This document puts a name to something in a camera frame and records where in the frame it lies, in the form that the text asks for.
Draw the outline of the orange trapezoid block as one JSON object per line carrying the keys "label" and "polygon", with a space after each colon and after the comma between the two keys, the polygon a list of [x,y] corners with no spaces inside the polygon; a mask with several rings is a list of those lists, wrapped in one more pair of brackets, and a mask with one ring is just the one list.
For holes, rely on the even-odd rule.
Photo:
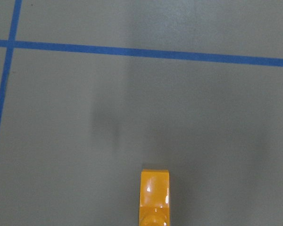
{"label": "orange trapezoid block", "polygon": [[142,170],[139,225],[170,225],[170,178],[168,170]]}

